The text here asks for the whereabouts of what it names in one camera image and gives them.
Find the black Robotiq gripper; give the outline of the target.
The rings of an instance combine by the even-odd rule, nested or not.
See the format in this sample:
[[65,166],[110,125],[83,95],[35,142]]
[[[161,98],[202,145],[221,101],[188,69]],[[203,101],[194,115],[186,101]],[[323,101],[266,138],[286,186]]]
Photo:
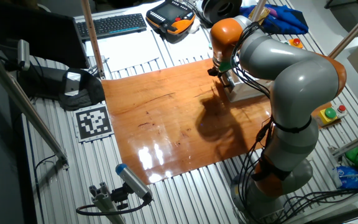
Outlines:
[[212,76],[212,77],[222,77],[222,75],[224,74],[224,72],[220,72],[218,68],[216,67],[213,67],[213,68],[210,68],[208,70],[208,75],[209,76]]

